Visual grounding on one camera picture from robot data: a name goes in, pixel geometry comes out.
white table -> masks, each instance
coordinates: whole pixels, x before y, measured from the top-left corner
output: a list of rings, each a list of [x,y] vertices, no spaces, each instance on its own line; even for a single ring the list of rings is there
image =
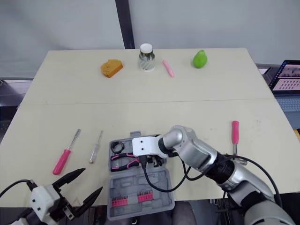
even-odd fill
[[[156,50],[157,66],[152,73],[133,64],[137,50],[50,52],[0,145],[0,189],[19,179],[33,179],[38,185],[57,180],[60,176],[52,175],[53,167],[81,128],[62,175],[81,167],[87,170],[63,187],[62,193],[71,204],[79,205],[104,186],[95,205],[107,204],[111,140],[127,138],[137,130],[143,135],[164,134],[181,124],[193,128],[200,139],[221,153],[231,153],[231,121],[239,120],[239,154],[260,163],[281,193],[300,191],[300,175],[291,172],[297,170],[299,141],[247,51],[207,49],[209,63],[203,69],[192,68],[187,60],[195,52]],[[98,67],[114,58],[121,59],[124,68],[113,78],[105,78]],[[159,59],[169,61],[174,78]],[[101,129],[99,155],[90,165],[90,152]],[[247,167],[270,185],[257,168]],[[181,162],[169,159],[167,168],[174,186],[183,176]],[[19,185],[1,198],[0,206],[28,206],[29,196],[27,187]],[[174,192],[175,200],[221,196],[222,190],[207,178],[185,181]]]

open toolbox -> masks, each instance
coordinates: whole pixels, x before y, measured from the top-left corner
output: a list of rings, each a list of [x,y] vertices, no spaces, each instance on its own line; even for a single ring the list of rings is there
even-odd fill
[[[157,191],[147,183],[142,166],[138,165],[137,158],[132,154],[132,139],[135,137],[141,137],[141,133],[131,132],[130,138],[109,143],[109,170],[113,175],[108,182],[109,220],[172,210],[175,206],[172,192]],[[151,183],[158,188],[171,189],[170,175],[165,164],[166,159],[158,161],[149,158],[146,170]]]

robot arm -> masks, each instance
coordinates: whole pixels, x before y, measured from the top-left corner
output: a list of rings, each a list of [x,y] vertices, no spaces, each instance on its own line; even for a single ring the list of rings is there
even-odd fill
[[[275,203],[270,188],[261,179],[235,160],[226,160],[226,156],[199,140],[191,128],[176,125],[165,135],[133,139],[136,156],[159,155],[165,158],[173,151],[187,165],[205,172],[242,207],[246,212],[246,225],[295,224]]]
[[[77,178],[85,168],[75,170],[61,177],[51,185],[36,186],[33,188],[30,197],[31,208],[28,208],[19,215],[18,219],[11,225],[57,225],[58,221],[67,217],[69,220],[80,217],[89,209],[99,196],[102,187],[94,191],[83,201],[83,205],[76,209],[60,193],[60,188]]]

white lid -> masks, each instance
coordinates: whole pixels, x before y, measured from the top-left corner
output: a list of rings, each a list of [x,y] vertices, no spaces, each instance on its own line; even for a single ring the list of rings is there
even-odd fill
[[[152,52],[152,45],[149,43],[141,44],[140,50],[142,53],[150,53]]]

small screwdriver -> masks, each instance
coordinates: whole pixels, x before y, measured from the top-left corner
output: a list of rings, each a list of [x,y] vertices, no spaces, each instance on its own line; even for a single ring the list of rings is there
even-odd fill
[[[232,121],[232,143],[233,143],[233,154],[238,155],[238,143],[239,143],[239,122]],[[242,164],[247,165],[247,161],[240,158],[235,158],[235,160]]]
[[[97,157],[97,154],[98,154],[98,151],[99,151],[99,147],[100,147],[100,141],[101,141],[101,138],[102,138],[102,133],[103,133],[103,130],[101,130],[98,141],[94,146],[94,150],[92,151],[92,155],[90,156],[90,163],[91,164],[94,163],[94,161],[96,160],[96,157]]]
[[[76,134],[75,134],[73,140],[72,140],[71,143],[69,144],[68,148],[65,149],[64,152],[63,152],[63,154],[60,156],[60,158],[59,158],[59,160],[58,160],[58,162],[57,162],[55,168],[54,168],[53,171],[52,171],[52,173],[53,173],[54,175],[59,175],[59,174],[61,173],[62,169],[64,168],[64,166],[65,166],[65,164],[66,164],[66,162],[67,162],[67,159],[68,159],[68,157],[69,157],[69,155],[70,155],[70,153],[71,153],[71,149],[72,149],[72,147],[73,147],[73,145],[74,145],[74,142],[75,142],[76,138],[77,138],[77,137],[79,136],[79,134],[80,134],[80,131],[81,131],[81,129],[78,129],[78,130],[77,130],[77,132],[76,132]]]

